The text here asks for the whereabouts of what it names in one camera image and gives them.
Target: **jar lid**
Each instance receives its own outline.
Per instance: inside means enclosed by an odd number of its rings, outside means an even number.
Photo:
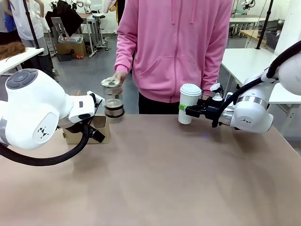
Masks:
[[[186,83],[181,86],[180,92],[189,97],[198,97],[202,94],[202,90],[195,84]]]
[[[120,80],[115,79],[113,77],[109,77],[107,79],[102,80],[102,82],[100,84],[107,88],[115,88],[120,85]]]

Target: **person in background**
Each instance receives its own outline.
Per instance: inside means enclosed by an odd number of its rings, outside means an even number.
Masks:
[[[211,96],[225,51],[232,0],[127,0],[118,27],[115,74],[133,81],[140,114],[178,114],[180,87]]]
[[[33,10],[34,2],[38,3],[38,5],[40,6],[40,15],[36,15],[34,13]],[[12,10],[9,10],[8,7],[9,3],[11,5]],[[51,78],[54,78],[51,63],[48,58],[47,44],[44,38],[42,26],[39,22],[39,16],[44,17],[44,3],[41,0],[26,0],[26,3],[27,3],[28,11],[30,12],[31,21],[32,21],[35,35],[37,37],[38,44],[40,48],[44,48],[44,51],[40,56],[34,56],[33,58],[31,58],[33,67],[42,70],[43,72],[48,74]],[[29,26],[29,22],[25,14],[23,0],[3,0],[3,6],[4,6],[4,11],[7,14],[14,17],[16,28],[22,43],[26,47],[36,47]]]
[[[116,21],[119,24],[124,10],[125,0],[103,0],[103,12],[116,11]]]
[[[3,0],[0,0],[0,45],[6,45],[14,41],[21,41],[16,28],[8,31],[5,26],[6,14],[3,8]]]

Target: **hand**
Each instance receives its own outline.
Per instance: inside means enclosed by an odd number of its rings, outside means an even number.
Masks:
[[[202,96],[202,100],[207,100],[209,98],[209,96]]]
[[[110,11],[113,12],[113,11],[117,11],[117,8],[116,6],[113,6],[112,8],[110,8]]]
[[[124,71],[116,72],[113,75],[113,78],[120,80],[121,84],[123,84],[123,82],[126,79],[126,77],[127,77],[127,72],[124,72]]]

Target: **table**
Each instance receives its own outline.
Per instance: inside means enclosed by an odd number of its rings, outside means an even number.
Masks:
[[[258,30],[241,30],[240,34],[247,37],[245,48],[256,48],[258,41],[259,41],[259,35]],[[261,48],[264,48],[271,53],[274,53],[274,50],[267,46],[267,41],[265,39],[261,42]]]
[[[247,78],[261,74],[276,57],[265,49],[226,49],[222,65],[230,73],[230,76],[225,94],[229,92],[234,79],[242,86]],[[284,89],[281,84],[277,84],[272,91],[269,103],[278,105],[286,112],[286,121],[280,130],[284,135],[301,105],[301,96],[296,96]]]
[[[15,67],[17,67],[18,70],[21,70],[22,67],[20,64],[22,62],[34,57],[35,55],[43,51],[44,51],[43,48],[39,48],[39,49],[26,48],[26,51],[24,53],[18,54],[16,56],[12,56],[8,60],[7,59],[0,60],[0,75]]]
[[[57,166],[0,159],[0,225],[301,225],[301,159],[274,127],[262,135],[125,115],[110,128],[108,144]],[[57,131],[23,153],[66,151]]]
[[[229,37],[234,38],[239,36],[241,30],[255,29],[257,23],[261,20],[265,20],[265,18],[258,18],[258,17],[230,18]]]

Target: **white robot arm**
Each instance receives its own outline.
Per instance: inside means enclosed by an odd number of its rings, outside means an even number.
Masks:
[[[301,41],[279,55],[262,74],[245,81],[226,100],[209,100],[186,108],[186,114],[199,117],[204,114],[213,121],[213,127],[227,125],[252,133],[265,133],[273,123],[267,111],[270,95],[276,82],[289,92],[301,96]]]
[[[255,0],[245,0],[244,2],[241,3],[244,10],[253,8],[255,4],[256,4]]]
[[[270,95],[278,80],[286,90],[301,96],[300,52],[282,63],[276,69],[272,78],[267,78],[268,72],[269,69],[266,69],[261,75],[245,81],[244,85],[256,79],[260,79],[263,83],[254,86],[239,96],[236,105],[233,107],[233,117],[230,121],[231,127],[254,133],[267,132],[272,126],[274,119],[273,115],[268,113],[267,107]],[[223,113],[229,116],[229,108],[226,108]]]
[[[74,130],[84,125],[94,116],[95,108],[105,102],[92,92],[69,96],[57,82],[36,69],[16,72],[5,87],[8,101],[0,101],[0,142],[26,150],[42,146],[58,127]]]
[[[82,6],[79,7],[84,7],[85,13],[90,13],[90,6],[92,5],[90,0],[71,0],[72,3],[72,9],[77,10],[78,4],[82,4]]]

